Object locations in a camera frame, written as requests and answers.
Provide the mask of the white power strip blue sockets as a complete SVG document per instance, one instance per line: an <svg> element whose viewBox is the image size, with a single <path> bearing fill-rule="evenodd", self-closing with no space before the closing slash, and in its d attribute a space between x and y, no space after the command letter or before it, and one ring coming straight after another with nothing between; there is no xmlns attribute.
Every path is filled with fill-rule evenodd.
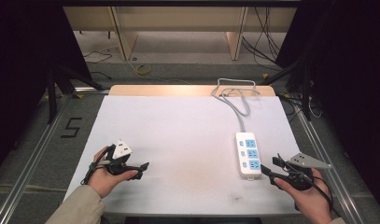
<svg viewBox="0 0 380 224"><path fill-rule="evenodd" d="M260 153L254 133L235 135L240 176L254 180L261 176Z"/></svg>

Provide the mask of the aluminium floor rail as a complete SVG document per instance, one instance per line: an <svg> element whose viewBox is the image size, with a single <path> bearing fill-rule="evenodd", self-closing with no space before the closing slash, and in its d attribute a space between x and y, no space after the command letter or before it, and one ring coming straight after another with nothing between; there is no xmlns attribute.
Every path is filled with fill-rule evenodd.
<svg viewBox="0 0 380 224"><path fill-rule="evenodd" d="M328 148L322 141L313 122L307 119L298 106L295 106L294 109L296 111L296 116L312 145L314 154L318 159L331 166L330 169L322 171L322 174L326 178L327 185L331 190L333 215L335 217L342 217L346 220L347 224L365 224L364 218L361 216L356 202L338 172L338 164L329 154Z"/></svg>
<svg viewBox="0 0 380 224"><path fill-rule="evenodd" d="M58 123L61 120L66 106L72 98L72 94L64 94L58 101L58 110L55 117L47 124L42 135L38 139L36 146L32 150L32 154L23 165L18 178L7 191L7 196L2 201L0 206L0 224L8 224L11 219L23 193L26 190L26 187L28 186L29 181L35 172L37 165L40 163L41 158L49 145L50 139L57 129Z"/></svg>

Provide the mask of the white table mat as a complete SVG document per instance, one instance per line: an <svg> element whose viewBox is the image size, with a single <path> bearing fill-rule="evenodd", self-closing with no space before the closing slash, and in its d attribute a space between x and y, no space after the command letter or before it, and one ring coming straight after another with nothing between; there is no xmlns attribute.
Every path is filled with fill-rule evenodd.
<svg viewBox="0 0 380 224"><path fill-rule="evenodd" d="M132 166L148 169L139 180L119 184L105 198L109 214L162 217L261 217L295 211L290 196L266 176L240 176L235 136L255 135L260 161L271 167L276 155L298 153L288 119L276 97L232 98L249 105L238 119L213 97L107 96L69 185L84 178L94 154L123 140Z"/></svg>

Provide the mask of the yellow tape roll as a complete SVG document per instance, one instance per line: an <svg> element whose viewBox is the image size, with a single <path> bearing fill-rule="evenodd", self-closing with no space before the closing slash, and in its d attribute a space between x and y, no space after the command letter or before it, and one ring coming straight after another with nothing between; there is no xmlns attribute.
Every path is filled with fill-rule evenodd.
<svg viewBox="0 0 380 224"><path fill-rule="evenodd" d="M149 64L139 64L135 68L135 72L139 76L146 76L151 71L151 67Z"/></svg>

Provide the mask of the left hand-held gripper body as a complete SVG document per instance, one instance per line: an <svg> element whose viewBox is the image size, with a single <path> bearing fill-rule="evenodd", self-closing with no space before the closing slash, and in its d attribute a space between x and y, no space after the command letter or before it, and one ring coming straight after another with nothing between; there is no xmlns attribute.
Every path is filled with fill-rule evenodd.
<svg viewBox="0 0 380 224"><path fill-rule="evenodd" d="M120 175L130 170L137 170L137 167L128 166L126 161L129 160L132 153L132 149L119 140L117 144L112 144L107 148L106 169L112 175Z"/></svg>

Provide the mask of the black metal stand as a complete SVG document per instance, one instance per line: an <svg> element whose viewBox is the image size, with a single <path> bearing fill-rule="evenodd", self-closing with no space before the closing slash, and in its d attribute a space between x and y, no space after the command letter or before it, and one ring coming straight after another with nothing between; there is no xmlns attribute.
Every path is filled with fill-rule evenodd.
<svg viewBox="0 0 380 224"><path fill-rule="evenodd" d="M302 109L303 114L308 121L311 120L311 109L309 107L310 96L310 75L308 64L304 59L298 59L292 65L284 68L282 71L276 73L274 76L269 77L262 81L261 86L273 84L277 80L290 75L289 86L298 85L302 88Z"/></svg>
<svg viewBox="0 0 380 224"><path fill-rule="evenodd" d="M47 73L47 90L49 97L48 124L51 124L54 121L58 113L56 87L58 87L63 94L73 94L75 92L75 87L73 86L71 79L77 79L98 91L104 91L106 89L102 85L94 82L90 75L81 75L75 70L63 65L53 66Z"/></svg>

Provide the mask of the dark curtain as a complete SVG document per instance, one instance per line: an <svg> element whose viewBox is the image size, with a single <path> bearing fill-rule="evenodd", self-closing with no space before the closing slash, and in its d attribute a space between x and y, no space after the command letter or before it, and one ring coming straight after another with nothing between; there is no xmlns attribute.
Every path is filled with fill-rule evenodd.
<svg viewBox="0 0 380 224"><path fill-rule="evenodd" d="M312 92L380 206L380 0L300 0L277 63L306 56Z"/></svg>
<svg viewBox="0 0 380 224"><path fill-rule="evenodd" d="M0 0L0 166L24 132L49 77L91 79L63 7Z"/></svg>

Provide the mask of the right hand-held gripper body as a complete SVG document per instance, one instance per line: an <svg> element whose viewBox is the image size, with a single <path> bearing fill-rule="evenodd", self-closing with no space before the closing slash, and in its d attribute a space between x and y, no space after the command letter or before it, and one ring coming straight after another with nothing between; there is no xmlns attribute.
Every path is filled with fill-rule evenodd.
<svg viewBox="0 0 380 224"><path fill-rule="evenodd" d="M301 152L283 161L283 168L289 174L289 183L297 190L307 190L313 186L312 168L330 169L331 167L331 164Z"/></svg>

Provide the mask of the person's right hand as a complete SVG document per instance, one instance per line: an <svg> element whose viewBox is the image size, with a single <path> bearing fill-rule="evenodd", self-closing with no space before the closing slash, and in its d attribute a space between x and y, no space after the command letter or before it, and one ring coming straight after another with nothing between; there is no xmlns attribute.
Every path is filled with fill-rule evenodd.
<svg viewBox="0 0 380 224"><path fill-rule="evenodd" d="M312 224L330 224L332 222L329 203L316 188L296 190L278 177L274 179L274 182L292 197L300 212Z"/></svg>

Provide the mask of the beige wooden bench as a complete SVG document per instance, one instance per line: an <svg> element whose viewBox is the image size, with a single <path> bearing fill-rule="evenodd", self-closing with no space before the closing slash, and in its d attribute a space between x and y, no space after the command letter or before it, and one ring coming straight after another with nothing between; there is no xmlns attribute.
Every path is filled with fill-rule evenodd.
<svg viewBox="0 0 380 224"><path fill-rule="evenodd" d="M295 7L65 7L74 31L111 31L121 58L130 58L139 32L224 32L236 61L243 33L259 32L265 21L273 33L285 33Z"/></svg>

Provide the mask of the person's left hand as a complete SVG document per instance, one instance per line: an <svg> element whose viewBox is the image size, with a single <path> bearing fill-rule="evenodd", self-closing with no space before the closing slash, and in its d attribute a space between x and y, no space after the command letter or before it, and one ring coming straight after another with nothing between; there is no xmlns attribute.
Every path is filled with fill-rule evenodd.
<svg viewBox="0 0 380 224"><path fill-rule="evenodd" d="M104 166L98 166L88 180L87 185L93 188L101 198L106 197L119 183L137 175L136 170L120 175L110 174Z"/></svg>

